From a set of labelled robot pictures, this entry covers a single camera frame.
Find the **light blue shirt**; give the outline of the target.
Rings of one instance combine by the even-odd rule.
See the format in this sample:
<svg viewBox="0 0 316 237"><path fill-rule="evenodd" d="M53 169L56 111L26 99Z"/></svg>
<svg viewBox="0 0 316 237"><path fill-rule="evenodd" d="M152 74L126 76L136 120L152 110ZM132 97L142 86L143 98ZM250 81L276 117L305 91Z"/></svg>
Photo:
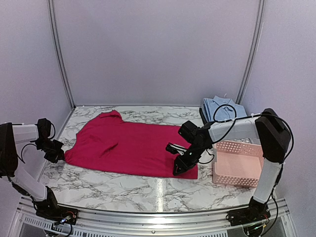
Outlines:
<svg viewBox="0 0 316 237"><path fill-rule="evenodd" d="M208 122L213 121L213 116L219 121L247 116L244 106L230 98L203 98L201 108Z"/></svg>

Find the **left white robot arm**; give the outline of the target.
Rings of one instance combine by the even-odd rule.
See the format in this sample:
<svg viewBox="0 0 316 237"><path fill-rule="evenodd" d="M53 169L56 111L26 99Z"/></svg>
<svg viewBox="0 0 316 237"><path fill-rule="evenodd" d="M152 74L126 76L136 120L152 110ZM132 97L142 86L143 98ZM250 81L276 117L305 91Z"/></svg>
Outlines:
<svg viewBox="0 0 316 237"><path fill-rule="evenodd" d="M63 143L54 139L55 126L46 118L41 118L35 124L14 124L11 122L0 125L0 177L6 178L20 194L32 199L35 209L43 212L52 220L62 216L62 208L58 205L54 192L39 183L19 162L24 163L22 148L20 154L16 145L35 146L44 152L44 159L51 163L64 160Z"/></svg>

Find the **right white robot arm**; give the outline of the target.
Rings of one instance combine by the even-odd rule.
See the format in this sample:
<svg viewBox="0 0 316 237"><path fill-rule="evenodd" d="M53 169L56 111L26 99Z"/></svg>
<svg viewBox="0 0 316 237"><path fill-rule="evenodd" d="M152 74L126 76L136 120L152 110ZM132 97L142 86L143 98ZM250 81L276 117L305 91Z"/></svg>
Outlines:
<svg viewBox="0 0 316 237"><path fill-rule="evenodd" d="M194 168L202 153L213 145L226 140L258 139L263 152L263 170L257 188L250 199L244 216L255 221L266 208L283 171L283 164L294 147L294 136L288 123L271 108L241 118L217 120L198 127L191 121L181 125L178 133L190 146L188 148L168 143L166 150L177 157L173 175L181 175Z"/></svg>

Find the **magenta red garment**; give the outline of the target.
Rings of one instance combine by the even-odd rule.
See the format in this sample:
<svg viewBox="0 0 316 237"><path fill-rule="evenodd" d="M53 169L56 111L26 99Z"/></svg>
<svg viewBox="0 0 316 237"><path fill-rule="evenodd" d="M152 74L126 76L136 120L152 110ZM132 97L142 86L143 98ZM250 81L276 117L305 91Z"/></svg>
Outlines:
<svg viewBox="0 0 316 237"><path fill-rule="evenodd" d="M178 130L172 125L127 122L116 110L101 113L76 134L65 161L92 170L172 178L176 155L166 151L167 144L189 146Z"/></svg>

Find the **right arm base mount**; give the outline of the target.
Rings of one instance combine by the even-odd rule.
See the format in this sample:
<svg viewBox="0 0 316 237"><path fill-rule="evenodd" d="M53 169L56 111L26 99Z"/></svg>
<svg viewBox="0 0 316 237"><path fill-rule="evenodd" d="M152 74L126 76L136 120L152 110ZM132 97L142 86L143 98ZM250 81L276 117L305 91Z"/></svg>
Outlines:
<svg viewBox="0 0 316 237"><path fill-rule="evenodd" d="M259 209L257 207L245 207L228 211L226 220L231 226L245 225L252 222L268 220L271 214L267 207Z"/></svg>

